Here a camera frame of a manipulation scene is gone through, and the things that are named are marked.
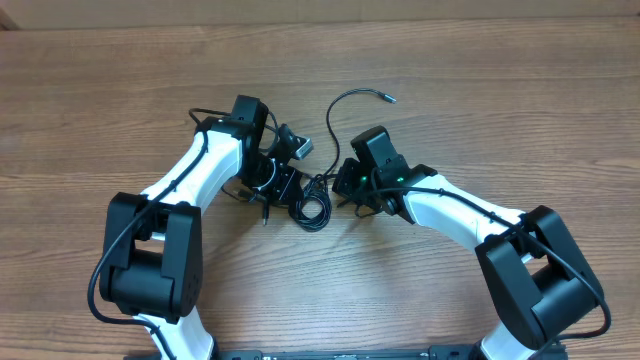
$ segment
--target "wood grain surface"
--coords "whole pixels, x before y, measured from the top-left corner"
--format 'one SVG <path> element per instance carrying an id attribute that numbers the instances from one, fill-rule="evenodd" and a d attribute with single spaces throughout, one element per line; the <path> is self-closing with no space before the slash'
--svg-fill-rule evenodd
<path id="1" fill-rule="evenodd" d="M 93 319 L 86 286 L 109 200 L 184 154 L 188 108 L 260 97 L 312 137 L 294 165 L 315 173 L 335 154 L 327 106 L 367 86 L 398 103 L 343 100 L 332 113 L 341 143 L 384 125 L 412 166 L 506 207 L 557 210 L 614 314 L 606 336 L 568 342 L 571 355 L 637 358 L 639 35 L 637 18 L 0 33 L 0 357 L 153 349 L 143 329 Z M 308 234 L 283 210 L 262 226 L 258 206 L 215 198 L 198 308 L 223 349 L 423 348 L 496 325 L 474 255 L 399 217 L 352 210 Z M 593 311 L 572 330 L 601 321 Z"/>
<path id="2" fill-rule="evenodd" d="M 640 0 L 0 0 L 0 9 L 11 29 L 56 30 L 636 16 Z"/>

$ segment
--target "black bracket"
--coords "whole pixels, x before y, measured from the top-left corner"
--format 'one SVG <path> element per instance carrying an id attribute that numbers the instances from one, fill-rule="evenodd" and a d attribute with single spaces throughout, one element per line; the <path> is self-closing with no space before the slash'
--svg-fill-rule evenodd
<path id="1" fill-rule="evenodd" d="M 383 126 L 376 126 L 351 140 L 351 147 L 358 160 L 348 158 L 338 171 L 333 183 L 333 192 L 349 198 L 358 193 L 377 189 L 407 188 L 422 179 L 437 175 L 438 172 L 425 165 L 409 168 L 402 154 L 398 154 L 391 143 L 389 132 Z M 389 215 L 400 215 L 413 223 L 404 209 L 402 195 L 383 193 L 354 200 L 358 206 L 368 206 L 373 211 L 384 210 Z"/>
<path id="2" fill-rule="evenodd" d="M 291 159 L 302 160 L 313 150 L 310 138 L 297 136 L 286 125 L 278 128 L 278 141 L 265 156 L 255 155 L 251 170 L 240 178 L 251 192 L 240 191 L 239 196 L 263 203 L 265 220 L 270 205 L 286 205 L 291 210 L 304 197 L 300 180 L 303 174 L 289 165 Z"/>
<path id="3" fill-rule="evenodd" d="M 604 297 L 598 279 L 560 216 L 539 206 L 522 217 L 523 229 L 576 269 Z M 533 275 L 521 257 L 544 253 L 526 239 L 507 231 L 490 235 L 476 255 L 500 319 L 513 336 L 539 349 L 595 308 L 593 294 L 564 267 L 547 257 L 548 265 Z"/>

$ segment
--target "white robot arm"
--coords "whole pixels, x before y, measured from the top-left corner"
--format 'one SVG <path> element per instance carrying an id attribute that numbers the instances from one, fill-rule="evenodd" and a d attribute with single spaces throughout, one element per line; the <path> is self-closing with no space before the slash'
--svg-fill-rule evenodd
<path id="1" fill-rule="evenodd" d="M 208 360 L 213 355 L 214 339 L 202 326 L 195 302 L 203 276 L 201 216 L 222 185 L 238 175 L 263 199 L 298 201 L 299 181 L 292 179 L 299 180 L 300 173 L 287 163 L 313 148 L 310 139 L 282 125 L 271 151 L 261 154 L 258 144 L 270 112 L 256 98 L 238 96 L 230 114 L 196 110 L 224 117 L 194 118 L 198 128 L 191 148 L 162 179 L 140 195 L 114 197 L 105 229 L 106 255 L 94 273 L 100 274 L 104 300 L 116 303 L 136 324 L 146 324 L 160 350 L 153 359 Z M 149 239 L 164 241 L 164 252 L 135 248 L 136 240 Z M 132 323 L 101 315 L 92 290 L 89 294 L 89 306 L 100 320 Z"/>
<path id="2" fill-rule="evenodd" d="M 375 212 L 434 228 L 475 253 L 502 323 L 479 344 L 489 360 L 524 360 L 598 305 L 610 312 L 598 279 L 560 217 L 540 206 L 524 213 L 479 199 L 425 165 L 409 168 L 378 126 L 351 141 L 333 191 Z M 547 256 L 531 275 L 524 263 Z"/>

